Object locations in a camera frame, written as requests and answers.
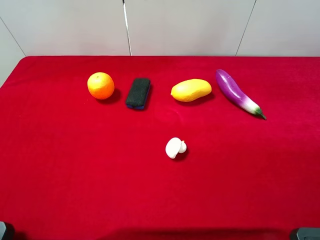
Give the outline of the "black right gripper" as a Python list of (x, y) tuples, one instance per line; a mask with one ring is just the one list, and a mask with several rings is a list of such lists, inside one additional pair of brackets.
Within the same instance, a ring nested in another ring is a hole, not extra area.
[(319, 227), (300, 227), (291, 231), (290, 240), (320, 240)]

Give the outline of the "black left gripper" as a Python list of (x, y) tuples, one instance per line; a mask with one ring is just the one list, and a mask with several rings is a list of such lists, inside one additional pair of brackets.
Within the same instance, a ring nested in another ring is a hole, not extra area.
[(12, 224), (0, 221), (0, 240), (13, 240), (15, 229)]

